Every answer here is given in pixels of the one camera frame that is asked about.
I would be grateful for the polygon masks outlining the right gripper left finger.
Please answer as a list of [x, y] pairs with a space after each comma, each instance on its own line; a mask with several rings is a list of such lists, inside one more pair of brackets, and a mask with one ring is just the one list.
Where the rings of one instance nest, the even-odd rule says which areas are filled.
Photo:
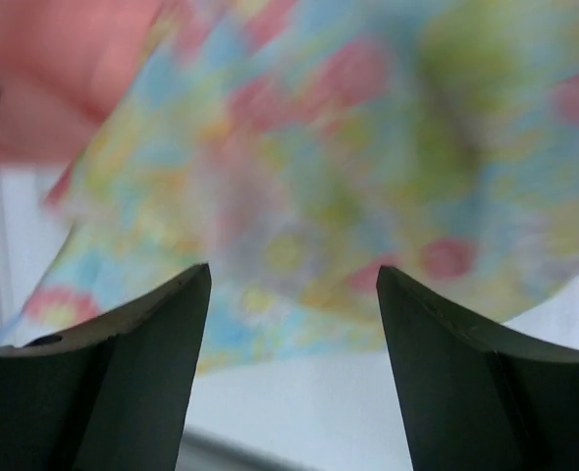
[[205, 265], [73, 328], [0, 346], [0, 470], [172, 470], [211, 291]]

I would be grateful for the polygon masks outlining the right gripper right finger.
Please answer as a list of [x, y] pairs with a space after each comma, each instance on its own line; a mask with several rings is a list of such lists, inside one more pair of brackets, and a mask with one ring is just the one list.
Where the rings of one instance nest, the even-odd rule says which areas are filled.
[[457, 305], [400, 270], [377, 292], [417, 470], [579, 470], [579, 350]]

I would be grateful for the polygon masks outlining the floral pastel skirt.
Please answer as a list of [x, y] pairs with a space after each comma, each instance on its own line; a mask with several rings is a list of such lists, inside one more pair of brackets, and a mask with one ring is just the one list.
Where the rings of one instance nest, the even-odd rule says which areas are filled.
[[197, 264], [202, 372], [382, 348], [384, 266], [499, 322], [579, 275], [579, 1], [164, 1], [141, 58], [0, 345]]

